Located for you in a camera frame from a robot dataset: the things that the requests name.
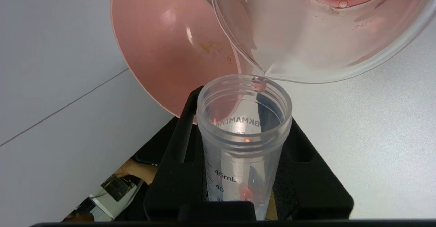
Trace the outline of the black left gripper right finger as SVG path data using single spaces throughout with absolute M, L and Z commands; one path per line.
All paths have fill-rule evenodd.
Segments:
M 273 194 L 279 221 L 348 219 L 354 206 L 295 120 L 282 146 Z

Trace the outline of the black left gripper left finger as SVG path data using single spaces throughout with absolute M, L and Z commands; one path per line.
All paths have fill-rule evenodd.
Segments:
M 204 153 L 193 124 L 202 86 L 188 96 L 157 174 L 144 199 L 149 221 L 185 221 L 205 201 Z

